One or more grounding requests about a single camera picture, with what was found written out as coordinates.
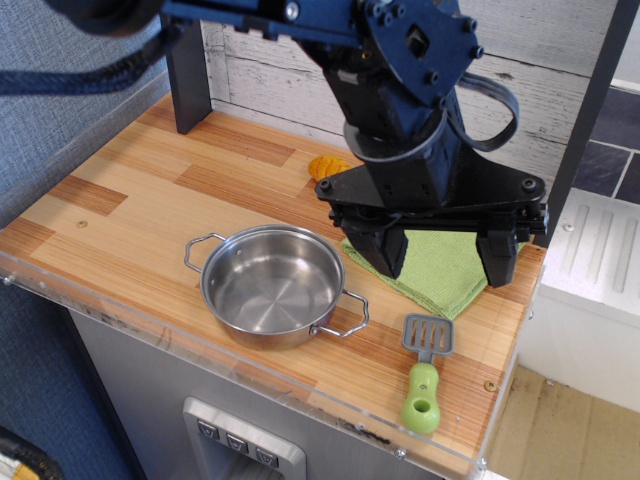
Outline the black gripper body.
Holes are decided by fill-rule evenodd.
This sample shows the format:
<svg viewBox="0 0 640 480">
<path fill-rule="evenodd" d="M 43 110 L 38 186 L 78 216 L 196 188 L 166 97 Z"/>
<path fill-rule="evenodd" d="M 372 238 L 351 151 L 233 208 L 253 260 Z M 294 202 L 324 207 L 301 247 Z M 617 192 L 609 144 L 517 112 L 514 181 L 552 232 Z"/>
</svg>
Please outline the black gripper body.
<svg viewBox="0 0 640 480">
<path fill-rule="evenodd" d="M 383 108 L 349 109 L 344 135 L 362 164 L 320 180 L 316 194 L 345 231 L 491 234 L 502 217 L 520 241 L 547 231 L 544 181 L 484 158 L 457 108 L 420 107 L 407 120 Z"/>
</svg>

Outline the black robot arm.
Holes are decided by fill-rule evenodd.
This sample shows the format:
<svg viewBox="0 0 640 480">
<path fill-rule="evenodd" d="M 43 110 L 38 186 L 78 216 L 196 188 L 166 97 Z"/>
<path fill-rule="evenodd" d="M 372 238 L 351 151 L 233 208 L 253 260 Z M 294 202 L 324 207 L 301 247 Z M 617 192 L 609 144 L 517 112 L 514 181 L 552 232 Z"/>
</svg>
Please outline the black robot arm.
<svg viewBox="0 0 640 480">
<path fill-rule="evenodd" d="M 55 1 L 77 28 L 124 36 L 163 15 L 164 34 L 205 20 L 269 40 L 287 36 L 321 68 L 360 165 L 316 186 L 334 225 L 381 274 L 403 267 L 410 230 L 472 232 L 488 283 L 511 282 L 518 246 L 547 229 L 544 182 L 489 161 L 517 130 L 466 132 L 457 101 L 467 88 L 503 103 L 514 95 L 473 74 L 483 54 L 476 21 L 454 1 Z"/>
</svg>

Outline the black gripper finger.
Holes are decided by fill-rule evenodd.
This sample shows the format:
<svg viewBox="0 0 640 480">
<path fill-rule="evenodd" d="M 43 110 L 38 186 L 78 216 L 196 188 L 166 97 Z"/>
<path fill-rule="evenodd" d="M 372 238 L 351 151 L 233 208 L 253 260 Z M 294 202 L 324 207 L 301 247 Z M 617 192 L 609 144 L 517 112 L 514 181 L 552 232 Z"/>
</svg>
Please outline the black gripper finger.
<svg viewBox="0 0 640 480">
<path fill-rule="evenodd" d="M 479 233 L 476 249 L 491 287 L 503 287 L 513 280 L 518 256 L 518 242 L 514 232 L 489 230 Z"/>
<path fill-rule="evenodd" d="M 344 229 L 352 247 L 378 273 L 397 279 L 402 271 L 409 240 L 402 227 Z"/>
</svg>

